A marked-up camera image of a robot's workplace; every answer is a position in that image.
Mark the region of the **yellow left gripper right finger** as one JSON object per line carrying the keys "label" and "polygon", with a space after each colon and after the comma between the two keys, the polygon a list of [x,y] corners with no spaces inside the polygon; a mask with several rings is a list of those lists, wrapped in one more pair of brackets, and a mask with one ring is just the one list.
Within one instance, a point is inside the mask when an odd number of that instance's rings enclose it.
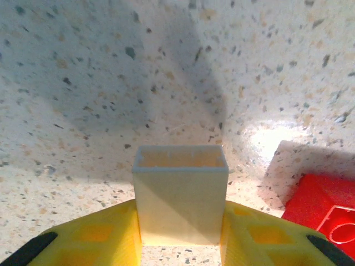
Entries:
{"label": "yellow left gripper right finger", "polygon": [[221,266],[355,266],[322,233],[226,201]]}

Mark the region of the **white lego brick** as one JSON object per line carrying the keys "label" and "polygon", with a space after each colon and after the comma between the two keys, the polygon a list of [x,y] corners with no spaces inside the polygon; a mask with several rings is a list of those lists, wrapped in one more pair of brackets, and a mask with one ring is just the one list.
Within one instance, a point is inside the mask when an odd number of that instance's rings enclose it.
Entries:
{"label": "white lego brick", "polygon": [[221,146],[141,146],[132,173],[143,245],[219,244],[229,175]]}

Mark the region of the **red lego brick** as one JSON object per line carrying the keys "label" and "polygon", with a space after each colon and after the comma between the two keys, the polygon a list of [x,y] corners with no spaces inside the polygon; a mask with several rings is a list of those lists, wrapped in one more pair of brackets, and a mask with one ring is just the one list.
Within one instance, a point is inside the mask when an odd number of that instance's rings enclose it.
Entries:
{"label": "red lego brick", "polygon": [[321,232],[355,260],[355,180],[305,175],[282,218]]}

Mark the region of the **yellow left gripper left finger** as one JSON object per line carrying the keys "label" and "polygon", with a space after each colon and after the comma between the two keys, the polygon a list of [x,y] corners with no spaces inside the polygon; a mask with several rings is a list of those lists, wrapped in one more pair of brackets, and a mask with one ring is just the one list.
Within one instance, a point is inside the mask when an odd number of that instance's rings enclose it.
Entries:
{"label": "yellow left gripper left finger", "polygon": [[142,247],[131,199],[42,232],[0,266],[140,266]]}

